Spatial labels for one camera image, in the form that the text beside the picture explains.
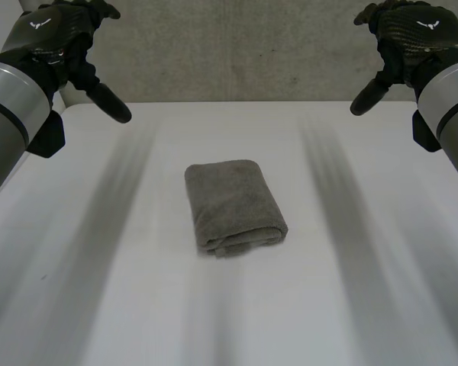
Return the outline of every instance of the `concrete wall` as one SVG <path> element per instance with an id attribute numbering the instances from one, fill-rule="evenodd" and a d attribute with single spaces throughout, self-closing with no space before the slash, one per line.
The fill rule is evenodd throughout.
<path id="1" fill-rule="evenodd" d="M 371 0 L 109 1 L 122 19 L 104 23 L 90 60 L 125 101 L 352 100 L 382 68 L 374 37 L 353 26 Z M 432 2 L 458 15 L 458 0 Z M 70 87 L 63 97 L 88 101 Z M 414 96 L 395 87 L 388 99 Z"/>

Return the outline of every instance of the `folded towel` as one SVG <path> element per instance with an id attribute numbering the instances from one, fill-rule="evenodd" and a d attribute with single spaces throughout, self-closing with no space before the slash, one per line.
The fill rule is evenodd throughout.
<path id="1" fill-rule="evenodd" d="M 185 183 L 203 252 L 238 255 L 281 242 L 289 231 L 255 162 L 192 165 Z"/>

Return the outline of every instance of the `logo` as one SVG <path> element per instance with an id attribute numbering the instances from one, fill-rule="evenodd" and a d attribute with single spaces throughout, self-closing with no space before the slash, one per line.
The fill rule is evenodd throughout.
<path id="1" fill-rule="evenodd" d="M 32 28 L 34 29 L 39 29 L 39 27 L 42 27 L 43 25 L 49 23 L 51 21 L 51 18 L 49 18 L 48 20 L 46 20 L 44 23 L 37 23 L 37 24 L 34 24 L 33 22 L 29 23 Z"/>
<path id="2" fill-rule="evenodd" d="M 437 27 L 438 25 L 440 25 L 440 21 L 437 21 L 434 24 L 424 24 L 424 23 L 421 23 L 420 21 L 418 21 L 418 24 L 422 25 L 423 27 L 430 28 L 432 31 L 434 31 L 434 28 Z"/>

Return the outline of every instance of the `carbon fiber glove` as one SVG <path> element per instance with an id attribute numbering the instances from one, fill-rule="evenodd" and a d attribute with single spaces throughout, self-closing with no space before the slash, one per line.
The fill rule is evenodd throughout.
<path id="1" fill-rule="evenodd" d="M 55 0 L 52 5 L 41 5 L 15 23 L 0 62 L 29 75 L 51 103 L 54 92 L 70 81 L 112 118 L 128 122 L 131 113 L 127 106 L 100 83 L 95 67 L 86 62 L 93 34 L 102 21 L 120 16 L 104 0 Z"/>
<path id="2" fill-rule="evenodd" d="M 352 103 L 357 116 L 373 108 L 394 84 L 406 84 L 418 96 L 437 73 L 458 62 L 458 18 L 445 8 L 387 0 L 368 5 L 354 24 L 369 25 L 385 62 Z"/>

